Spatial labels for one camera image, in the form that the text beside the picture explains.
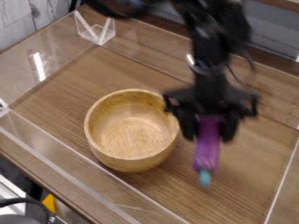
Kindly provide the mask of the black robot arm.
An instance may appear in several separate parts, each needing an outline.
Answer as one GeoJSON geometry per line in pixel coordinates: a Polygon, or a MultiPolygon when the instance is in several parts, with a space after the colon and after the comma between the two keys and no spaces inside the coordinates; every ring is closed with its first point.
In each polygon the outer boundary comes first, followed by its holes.
{"type": "MultiPolygon", "coordinates": [[[[163,0],[87,0],[101,14],[141,18],[163,0]]],[[[193,140],[205,116],[219,116],[219,135],[234,139],[239,121],[258,114],[258,94],[235,87],[227,79],[230,55],[250,40],[250,24],[241,0],[166,0],[182,16],[191,38],[190,69],[194,82],[186,88],[163,92],[165,110],[177,117],[183,136],[193,140]]]]}

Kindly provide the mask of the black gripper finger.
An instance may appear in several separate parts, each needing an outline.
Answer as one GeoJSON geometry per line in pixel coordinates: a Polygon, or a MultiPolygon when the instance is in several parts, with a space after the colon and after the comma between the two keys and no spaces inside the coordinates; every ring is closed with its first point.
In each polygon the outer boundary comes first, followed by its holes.
{"type": "Polygon", "coordinates": [[[182,112],[179,115],[179,123],[183,137],[193,141],[198,133],[198,120],[195,114],[182,112]]]}
{"type": "Polygon", "coordinates": [[[223,142],[230,142],[239,129],[239,118],[234,115],[229,115],[225,117],[225,122],[221,126],[221,136],[223,142]]]}

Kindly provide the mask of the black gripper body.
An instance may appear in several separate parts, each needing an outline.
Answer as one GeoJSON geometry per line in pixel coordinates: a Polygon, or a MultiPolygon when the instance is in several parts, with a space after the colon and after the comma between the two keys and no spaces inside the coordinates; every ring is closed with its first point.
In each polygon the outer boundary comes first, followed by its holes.
{"type": "Polygon", "coordinates": [[[194,83],[163,93],[165,110],[179,115],[179,109],[205,115],[227,115],[238,117],[258,115],[259,95],[229,81],[222,69],[205,70],[191,67],[194,83]]]}

